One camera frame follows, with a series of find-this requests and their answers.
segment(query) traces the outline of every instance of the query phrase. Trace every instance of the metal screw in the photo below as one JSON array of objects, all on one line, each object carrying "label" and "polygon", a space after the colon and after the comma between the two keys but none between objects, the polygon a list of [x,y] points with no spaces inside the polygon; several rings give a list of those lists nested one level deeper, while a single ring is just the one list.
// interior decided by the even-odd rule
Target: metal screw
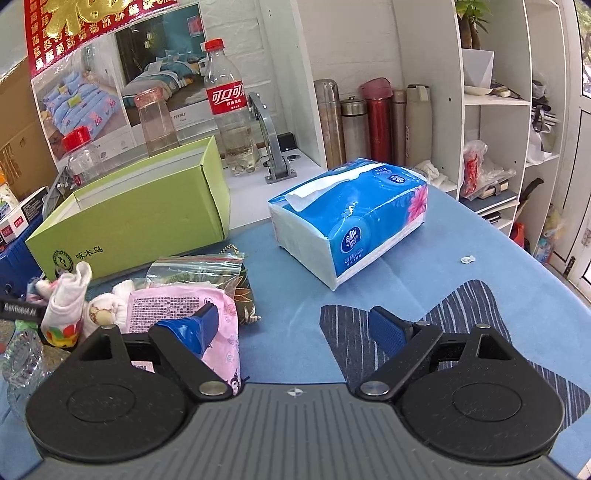
[{"label": "metal screw", "polygon": [[361,391],[368,397],[381,397],[390,391],[390,387],[384,382],[371,380],[361,385]]},{"label": "metal screw", "polygon": [[228,386],[224,382],[218,380],[210,380],[199,385],[199,391],[208,397],[218,397],[226,393]]}]

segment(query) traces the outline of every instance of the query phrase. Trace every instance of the black striped fabric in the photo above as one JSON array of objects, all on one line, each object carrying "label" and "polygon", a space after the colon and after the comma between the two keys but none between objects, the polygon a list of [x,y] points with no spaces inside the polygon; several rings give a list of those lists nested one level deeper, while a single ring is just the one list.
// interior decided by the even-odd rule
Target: black striped fabric
[{"label": "black striped fabric", "polygon": [[[470,280],[461,285],[423,319],[439,325],[444,332],[449,333],[468,333],[475,324],[488,323],[511,341],[494,295],[488,285],[480,280]],[[368,312],[365,310],[325,305],[320,313],[320,328],[352,390],[388,360],[385,352],[369,337]],[[530,363],[562,399],[565,429],[589,408],[589,395],[547,368]],[[441,364],[440,368],[451,366]]]}]

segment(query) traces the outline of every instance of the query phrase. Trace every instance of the red chinese banner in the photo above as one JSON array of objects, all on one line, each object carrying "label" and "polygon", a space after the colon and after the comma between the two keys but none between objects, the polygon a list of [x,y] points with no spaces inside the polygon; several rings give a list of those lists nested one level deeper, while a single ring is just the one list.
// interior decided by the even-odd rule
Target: red chinese banner
[{"label": "red chinese banner", "polygon": [[24,0],[31,77],[100,35],[177,0]]}]

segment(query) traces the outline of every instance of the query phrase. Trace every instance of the red thermos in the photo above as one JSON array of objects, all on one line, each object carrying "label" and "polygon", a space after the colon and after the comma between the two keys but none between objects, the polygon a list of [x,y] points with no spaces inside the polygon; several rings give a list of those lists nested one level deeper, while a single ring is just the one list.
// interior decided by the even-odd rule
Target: red thermos
[{"label": "red thermos", "polygon": [[370,157],[392,163],[392,85],[382,77],[364,83],[360,89],[368,107]]}]

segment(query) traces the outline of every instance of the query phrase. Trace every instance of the white box with red label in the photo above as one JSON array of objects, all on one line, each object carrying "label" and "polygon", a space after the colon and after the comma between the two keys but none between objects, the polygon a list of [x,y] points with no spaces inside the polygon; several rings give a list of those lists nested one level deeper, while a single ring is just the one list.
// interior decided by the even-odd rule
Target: white box with red label
[{"label": "white box with red label", "polygon": [[37,190],[0,219],[0,251],[16,240],[43,210],[47,187]]}]

